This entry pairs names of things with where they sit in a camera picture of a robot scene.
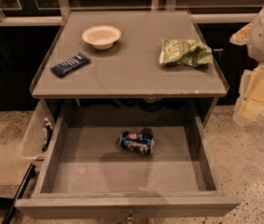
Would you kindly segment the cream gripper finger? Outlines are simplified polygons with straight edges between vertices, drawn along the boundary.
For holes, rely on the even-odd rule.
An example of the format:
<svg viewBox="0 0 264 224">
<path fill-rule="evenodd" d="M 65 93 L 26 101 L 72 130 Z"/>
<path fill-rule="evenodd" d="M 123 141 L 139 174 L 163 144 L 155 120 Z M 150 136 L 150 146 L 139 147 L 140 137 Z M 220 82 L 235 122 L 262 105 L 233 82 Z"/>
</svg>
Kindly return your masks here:
<svg viewBox="0 0 264 224">
<path fill-rule="evenodd" d="M 231 36 L 229 42 L 234 45 L 243 46 L 248 43 L 251 24 L 246 24 L 242 29 Z"/>
<path fill-rule="evenodd" d="M 238 125 L 245 126 L 264 117 L 264 63 L 253 71 L 243 72 L 239 94 L 233 115 Z"/>
</svg>

